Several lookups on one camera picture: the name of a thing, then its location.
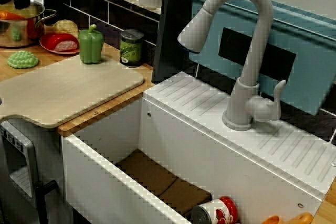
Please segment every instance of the blue dish rack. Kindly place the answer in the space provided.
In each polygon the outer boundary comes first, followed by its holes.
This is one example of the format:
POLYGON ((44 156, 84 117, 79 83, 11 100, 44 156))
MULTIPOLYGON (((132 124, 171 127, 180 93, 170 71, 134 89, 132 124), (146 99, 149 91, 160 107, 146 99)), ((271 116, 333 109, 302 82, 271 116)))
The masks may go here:
MULTIPOLYGON (((192 0, 192 17, 206 0, 192 0)), ((296 54, 281 100, 309 114, 319 112, 336 77, 336 20, 272 1, 274 21, 268 43, 296 54)), ((254 4, 231 0, 220 7, 200 54, 190 60, 237 79, 242 65, 218 55, 223 28, 253 36, 258 19, 254 4)), ((260 74, 260 91, 273 96, 278 83, 260 74)))

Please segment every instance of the oven handle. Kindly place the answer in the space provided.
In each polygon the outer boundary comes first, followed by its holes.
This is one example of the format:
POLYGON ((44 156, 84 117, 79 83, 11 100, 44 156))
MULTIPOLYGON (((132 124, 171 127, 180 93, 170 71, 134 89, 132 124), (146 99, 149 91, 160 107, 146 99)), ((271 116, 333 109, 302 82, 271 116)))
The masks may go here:
POLYGON ((58 185, 55 180, 52 180, 45 185, 41 181, 34 183, 36 207, 37 207, 38 218, 40 220, 40 224, 48 224, 49 222, 48 216, 47 216, 46 201, 45 201, 44 196, 46 196, 52 190, 57 189, 57 188, 58 188, 58 185))

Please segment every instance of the can label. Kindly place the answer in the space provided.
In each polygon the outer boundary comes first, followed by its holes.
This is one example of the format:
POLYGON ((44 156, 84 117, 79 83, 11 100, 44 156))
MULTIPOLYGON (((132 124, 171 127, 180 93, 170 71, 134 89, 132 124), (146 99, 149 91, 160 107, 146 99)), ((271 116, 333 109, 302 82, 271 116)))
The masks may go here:
POLYGON ((141 60, 142 43, 130 44, 124 41, 120 43, 120 58, 122 62, 137 62, 141 60))
POLYGON ((220 199, 212 200, 200 206, 208 212, 211 224, 233 224, 233 216, 220 199))

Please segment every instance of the gray faucet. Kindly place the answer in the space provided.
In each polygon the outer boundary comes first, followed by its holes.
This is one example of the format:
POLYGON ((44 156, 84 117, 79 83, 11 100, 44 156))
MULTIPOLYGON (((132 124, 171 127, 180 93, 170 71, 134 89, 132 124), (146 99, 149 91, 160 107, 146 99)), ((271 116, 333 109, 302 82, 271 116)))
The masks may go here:
MULTIPOLYGON (((188 51, 200 53, 215 13, 228 0, 206 0, 201 10, 178 36, 179 43, 188 51)), ((259 71, 268 36, 273 22, 271 0, 250 0, 258 10, 258 22, 246 57, 241 76, 237 79, 223 122, 229 128, 245 131, 251 128, 254 118, 259 122, 276 121, 281 117, 280 96, 286 81, 280 81, 274 88, 274 102, 257 95, 259 71)))

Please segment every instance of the wooden cutting board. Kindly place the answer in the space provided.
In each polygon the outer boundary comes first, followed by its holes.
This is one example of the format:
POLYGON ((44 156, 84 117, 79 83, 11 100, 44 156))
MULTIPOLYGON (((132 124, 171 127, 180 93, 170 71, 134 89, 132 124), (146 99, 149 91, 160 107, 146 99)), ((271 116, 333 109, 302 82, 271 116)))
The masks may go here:
POLYGON ((0 123, 23 118, 54 128, 143 81, 141 74, 107 56, 87 65, 77 55, 0 82, 0 123))

